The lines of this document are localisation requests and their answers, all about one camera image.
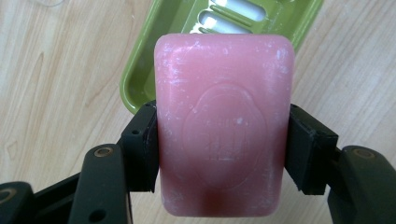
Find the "soap dish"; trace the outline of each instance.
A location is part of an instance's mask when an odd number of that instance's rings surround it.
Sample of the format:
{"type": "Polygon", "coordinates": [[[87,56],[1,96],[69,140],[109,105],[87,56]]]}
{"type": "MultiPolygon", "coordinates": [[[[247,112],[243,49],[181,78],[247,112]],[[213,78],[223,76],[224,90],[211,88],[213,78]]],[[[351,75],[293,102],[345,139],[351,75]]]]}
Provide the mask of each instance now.
{"type": "Polygon", "coordinates": [[[120,95],[134,114],[154,100],[153,51],[166,34],[273,34],[297,52],[322,0],[154,0],[122,74],[120,95]]]}

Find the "black plastic part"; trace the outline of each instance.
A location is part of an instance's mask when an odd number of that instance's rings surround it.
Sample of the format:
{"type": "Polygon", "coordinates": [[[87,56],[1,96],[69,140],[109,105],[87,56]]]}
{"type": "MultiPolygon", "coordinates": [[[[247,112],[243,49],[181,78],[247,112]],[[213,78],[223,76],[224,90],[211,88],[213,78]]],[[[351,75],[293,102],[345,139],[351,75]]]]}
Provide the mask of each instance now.
{"type": "Polygon", "coordinates": [[[298,190],[323,195],[336,160],[338,135],[297,105],[291,105],[285,168],[298,190]]]}
{"type": "Polygon", "coordinates": [[[131,205],[118,145],[101,145],[85,156],[69,223],[131,223],[131,205]]]}
{"type": "Polygon", "coordinates": [[[78,184],[79,174],[35,194],[36,223],[67,223],[78,184]]]}
{"type": "Polygon", "coordinates": [[[332,217],[343,218],[334,223],[396,223],[396,171],[384,156],[366,147],[345,147],[338,166],[352,202],[329,198],[332,217]],[[346,204],[344,208],[353,204],[356,212],[339,213],[339,203],[346,204]]]}
{"type": "Polygon", "coordinates": [[[129,191],[154,192],[159,171],[155,101],[140,107],[122,132],[118,145],[124,151],[129,191]]]}
{"type": "Polygon", "coordinates": [[[35,215],[34,199],[32,188],[27,183],[0,185],[0,223],[29,223],[35,215]]]}

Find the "screw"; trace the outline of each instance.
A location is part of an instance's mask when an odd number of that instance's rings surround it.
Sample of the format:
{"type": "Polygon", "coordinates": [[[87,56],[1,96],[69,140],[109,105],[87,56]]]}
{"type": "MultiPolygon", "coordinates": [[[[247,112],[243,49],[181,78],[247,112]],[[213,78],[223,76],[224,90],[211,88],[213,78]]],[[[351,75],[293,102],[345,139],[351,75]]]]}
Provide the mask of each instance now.
{"type": "Polygon", "coordinates": [[[0,204],[8,202],[15,194],[17,194],[15,189],[0,189],[0,204]]]}
{"type": "Polygon", "coordinates": [[[364,159],[375,158],[375,154],[373,154],[373,152],[365,150],[365,149],[355,148],[355,149],[353,149],[353,152],[355,153],[355,155],[360,156],[364,159]]]}
{"type": "Polygon", "coordinates": [[[111,147],[101,147],[94,152],[95,157],[106,157],[113,153],[113,148],[111,147]]]}

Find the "wood grain surface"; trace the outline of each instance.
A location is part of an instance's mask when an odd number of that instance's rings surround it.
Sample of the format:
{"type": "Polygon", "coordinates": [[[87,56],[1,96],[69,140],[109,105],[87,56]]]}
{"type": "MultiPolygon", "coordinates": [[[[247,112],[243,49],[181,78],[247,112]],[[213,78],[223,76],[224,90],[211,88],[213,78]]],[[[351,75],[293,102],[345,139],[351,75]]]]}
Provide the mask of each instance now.
{"type": "MultiPolygon", "coordinates": [[[[119,82],[151,1],[0,1],[0,183],[41,190],[115,143],[132,114],[119,82]]],[[[292,102],[396,166],[396,1],[325,0],[297,55],[292,102]]],[[[269,217],[173,217],[133,193],[135,223],[332,223],[326,196],[304,196],[285,172],[269,217]]]]}

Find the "pink soap bar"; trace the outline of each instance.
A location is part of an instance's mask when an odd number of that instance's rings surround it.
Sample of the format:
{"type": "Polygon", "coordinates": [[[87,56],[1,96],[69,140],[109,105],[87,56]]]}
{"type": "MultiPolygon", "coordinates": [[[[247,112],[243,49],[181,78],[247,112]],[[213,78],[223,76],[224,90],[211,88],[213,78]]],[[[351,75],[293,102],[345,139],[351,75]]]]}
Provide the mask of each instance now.
{"type": "Polygon", "coordinates": [[[275,211],[294,52],[278,35],[165,35],[154,53],[163,205],[175,216],[275,211]]]}

